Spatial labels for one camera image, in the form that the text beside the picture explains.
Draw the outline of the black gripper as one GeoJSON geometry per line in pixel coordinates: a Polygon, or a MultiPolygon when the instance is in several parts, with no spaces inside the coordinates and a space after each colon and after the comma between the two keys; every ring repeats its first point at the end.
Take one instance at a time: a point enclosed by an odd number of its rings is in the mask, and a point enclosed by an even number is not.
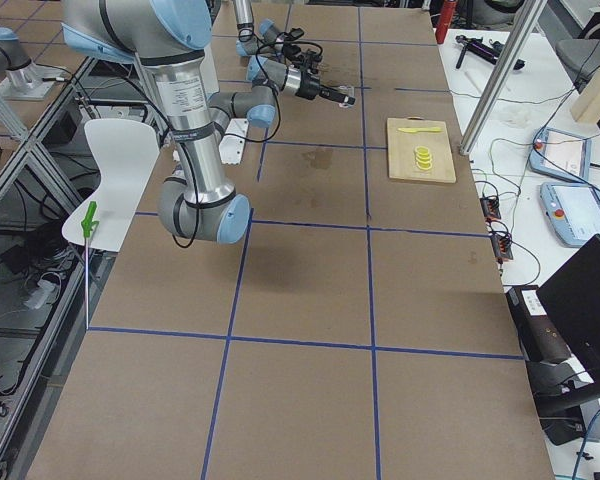
{"type": "Polygon", "coordinates": [[[308,73],[301,74],[300,84],[295,95],[306,100],[314,100],[320,95],[322,98],[338,105],[345,99],[338,90],[322,87],[319,78],[308,73]]]}

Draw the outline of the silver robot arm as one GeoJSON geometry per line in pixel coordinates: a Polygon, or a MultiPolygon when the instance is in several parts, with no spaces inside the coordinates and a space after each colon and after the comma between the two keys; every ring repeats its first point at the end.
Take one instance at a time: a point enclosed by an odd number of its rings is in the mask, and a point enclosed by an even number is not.
{"type": "Polygon", "coordinates": [[[300,29],[256,25],[250,2],[234,4],[238,51],[248,57],[251,88],[208,92],[205,57],[212,19],[205,1],[66,1],[63,34],[74,50],[119,64],[137,62],[157,96],[156,111],[171,133],[179,166],[165,179],[159,218],[175,241],[232,244],[244,235],[250,203],[226,177],[220,143],[230,121],[257,128],[278,117],[278,95],[288,92],[352,105],[352,94],[322,84],[321,49],[303,51],[300,29]]]}
{"type": "Polygon", "coordinates": [[[255,26],[251,2],[236,0],[233,2],[237,27],[236,51],[241,57],[264,54],[281,54],[285,35],[270,20],[263,20],[255,26]]]}

